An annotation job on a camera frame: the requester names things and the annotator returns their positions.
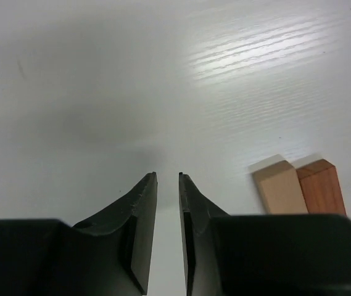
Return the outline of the light long wood block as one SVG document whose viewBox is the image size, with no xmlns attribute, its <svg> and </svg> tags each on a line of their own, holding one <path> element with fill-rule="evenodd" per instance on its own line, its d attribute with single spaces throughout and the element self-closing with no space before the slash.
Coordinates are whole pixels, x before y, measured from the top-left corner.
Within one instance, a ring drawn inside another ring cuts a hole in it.
<svg viewBox="0 0 351 296">
<path fill-rule="evenodd" d="M 252 173 L 265 211 L 269 214 L 307 214 L 295 168 L 286 160 Z"/>
</svg>

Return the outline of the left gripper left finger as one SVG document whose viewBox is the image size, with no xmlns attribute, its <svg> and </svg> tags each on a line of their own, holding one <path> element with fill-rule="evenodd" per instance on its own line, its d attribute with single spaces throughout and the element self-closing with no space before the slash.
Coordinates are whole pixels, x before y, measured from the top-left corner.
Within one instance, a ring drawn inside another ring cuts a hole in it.
<svg viewBox="0 0 351 296">
<path fill-rule="evenodd" d="M 74 226 L 0 220 L 0 295 L 146 295 L 157 175 Z"/>
</svg>

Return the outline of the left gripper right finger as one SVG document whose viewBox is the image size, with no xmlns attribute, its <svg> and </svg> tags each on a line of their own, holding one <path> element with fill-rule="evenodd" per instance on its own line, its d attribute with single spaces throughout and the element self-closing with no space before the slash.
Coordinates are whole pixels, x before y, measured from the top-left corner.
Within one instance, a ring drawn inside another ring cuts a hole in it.
<svg viewBox="0 0 351 296">
<path fill-rule="evenodd" d="M 179 175 L 188 295 L 351 295 L 351 220 L 229 215 Z"/>
</svg>

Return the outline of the reddish long wood block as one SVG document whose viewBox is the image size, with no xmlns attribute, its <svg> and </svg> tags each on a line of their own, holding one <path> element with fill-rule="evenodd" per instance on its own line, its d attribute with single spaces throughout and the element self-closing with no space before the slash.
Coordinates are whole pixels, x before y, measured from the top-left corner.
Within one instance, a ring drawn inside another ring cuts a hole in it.
<svg viewBox="0 0 351 296">
<path fill-rule="evenodd" d="M 336 167 L 319 159 L 296 169 L 309 214 L 338 214 L 346 216 Z"/>
</svg>

